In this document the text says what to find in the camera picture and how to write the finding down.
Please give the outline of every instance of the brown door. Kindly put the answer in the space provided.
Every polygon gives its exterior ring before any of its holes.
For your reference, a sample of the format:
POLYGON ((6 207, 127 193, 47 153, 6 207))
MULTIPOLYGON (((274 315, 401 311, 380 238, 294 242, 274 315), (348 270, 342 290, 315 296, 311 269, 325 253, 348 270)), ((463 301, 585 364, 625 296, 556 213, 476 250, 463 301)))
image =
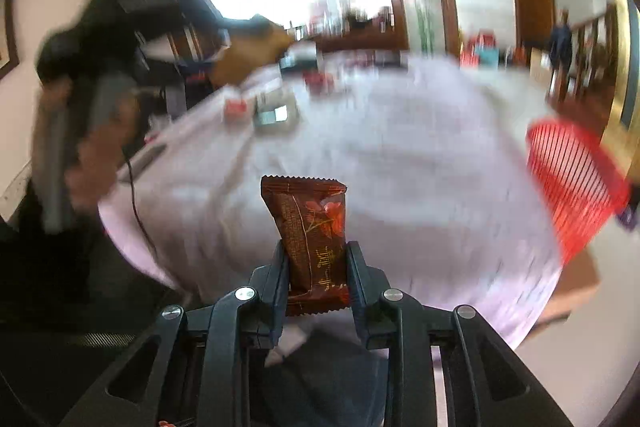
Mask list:
POLYGON ((516 42, 528 46, 548 41, 556 22, 555 0, 515 0, 516 42))

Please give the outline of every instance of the picture frame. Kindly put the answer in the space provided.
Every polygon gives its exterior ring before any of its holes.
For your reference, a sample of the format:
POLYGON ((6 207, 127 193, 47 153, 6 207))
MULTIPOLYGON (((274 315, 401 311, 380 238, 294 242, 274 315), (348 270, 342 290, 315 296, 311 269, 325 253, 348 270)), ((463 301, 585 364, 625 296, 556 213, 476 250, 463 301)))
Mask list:
POLYGON ((0 81, 18 63, 14 33, 14 0, 0 0, 0 81))

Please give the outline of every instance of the table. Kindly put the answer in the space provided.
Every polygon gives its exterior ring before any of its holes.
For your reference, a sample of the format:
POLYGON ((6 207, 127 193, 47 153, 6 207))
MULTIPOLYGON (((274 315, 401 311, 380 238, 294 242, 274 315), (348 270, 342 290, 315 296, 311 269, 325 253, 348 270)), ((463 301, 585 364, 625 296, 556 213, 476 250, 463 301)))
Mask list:
MULTIPOLYGON (((334 66, 342 60, 332 58, 334 66)), ((157 262, 128 183, 99 205, 114 244, 151 277, 214 301, 268 263, 279 239, 260 178, 335 178, 348 187, 347 240, 359 241, 367 264, 425 305, 474 306, 516 347, 561 271, 545 203, 522 153, 457 65, 407 60, 408 71, 352 73, 350 90, 333 96, 286 81, 301 114, 288 134, 226 124, 223 103, 237 91, 213 94, 158 137, 165 152, 135 181, 157 262)), ((243 88, 281 82, 277 69, 263 68, 243 88)), ((354 337, 348 310, 302 320, 354 337)))

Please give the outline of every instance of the brown snack packet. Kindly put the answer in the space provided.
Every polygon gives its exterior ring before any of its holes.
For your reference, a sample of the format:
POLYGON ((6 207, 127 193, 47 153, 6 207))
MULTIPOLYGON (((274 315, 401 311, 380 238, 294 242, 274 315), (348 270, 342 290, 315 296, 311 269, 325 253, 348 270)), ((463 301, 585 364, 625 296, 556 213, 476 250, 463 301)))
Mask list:
POLYGON ((264 176, 262 199, 289 256, 287 315, 349 306, 344 194, 335 180, 264 176))

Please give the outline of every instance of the red basket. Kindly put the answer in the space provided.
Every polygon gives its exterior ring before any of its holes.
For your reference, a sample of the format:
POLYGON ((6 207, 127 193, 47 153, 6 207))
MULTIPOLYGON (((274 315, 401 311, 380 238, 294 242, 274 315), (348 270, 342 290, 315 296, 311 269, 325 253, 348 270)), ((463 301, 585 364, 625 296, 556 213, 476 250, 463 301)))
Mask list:
POLYGON ((542 120, 527 131, 527 165, 540 183, 566 264, 587 246, 612 214, 624 210, 629 184, 597 136, 562 120, 542 120))

